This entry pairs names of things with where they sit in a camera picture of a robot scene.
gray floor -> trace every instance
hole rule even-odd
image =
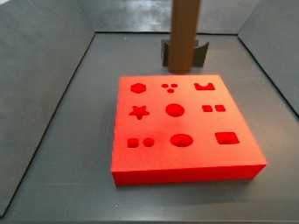
[[[299,124],[235,36],[210,41],[221,74],[269,161],[253,180],[115,187],[110,173],[118,78],[167,74],[167,35],[99,34],[63,98],[6,221],[298,221]]]

hexagon hole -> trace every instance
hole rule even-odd
[[[131,91],[137,94],[142,94],[146,91],[146,84],[137,83],[131,86]]]

shape cutout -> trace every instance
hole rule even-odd
[[[239,138],[235,132],[217,132],[215,137],[219,144],[239,144]]]
[[[186,134],[177,134],[171,137],[171,143],[177,147],[189,147],[193,145],[193,137]]]
[[[137,83],[131,86],[131,91],[137,94],[142,94],[146,91],[146,84]]]
[[[218,112],[226,112],[226,108],[223,105],[215,105],[215,109]]]
[[[162,85],[162,87],[163,87],[163,88],[169,88],[170,85],[165,83],[165,84]],[[171,84],[171,87],[173,87],[173,88],[169,88],[169,89],[167,89],[167,92],[169,92],[170,94],[174,93],[174,88],[178,88],[178,84],[177,84],[177,83]]]
[[[214,87],[213,83],[209,83],[209,85],[206,87],[202,86],[199,83],[194,83],[194,86],[195,86],[195,89],[198,91],[201,91],[201,90],[215,90],[215,87]]]
[[[153,147],[155,145],[155,140],[151,137],[149,137],[145,139],[143,143],[145,147]]]
[[[166,113],[169,116],[179,117],[185,113],[185,108],[181,104],[173,103],[166,107]]]
[[[203,106],[202,106],[202,110],[203,110],[205,112],[213,112],[213,107],[211,107],[211,105],[203,105]]]
[[[138,138],[129,138],[127,139],[127,148],[137,148],[139,146]]]
[[[142,120],[145,116],[150,116],[150,112],[146,111],[146,106],[141,108],[138,106],[134,106],[133,109],[134,111],[130,113],[130,115],[135,116],[138,120]]]

circle hole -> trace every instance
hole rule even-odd
[[[171,143],[177,147],[189,147],[193,145],[193,137],[186,134],[177,134],[171,137]]]
[[[185,113],[185,108],[181,104],[173,103],[166,107],[166,113],[169,116],[182,116]]]
[[[146,138],[145,139],[145,146],[146,147],[153,147],[154,145],[155,145],[155,140],[151,137]]]

gray wall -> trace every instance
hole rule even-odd
[[[263,0],[239,37],[299,114],[299,1]]]
[[[198,32],[238,34],[261,0],[203,0]],[[171,0],[79,0],[97,32],[169,32]]]
[[[0,216],[93,37],[77,0],[0,6]]]
[[[10,0],[0,0],[0,4],[7,3]]]

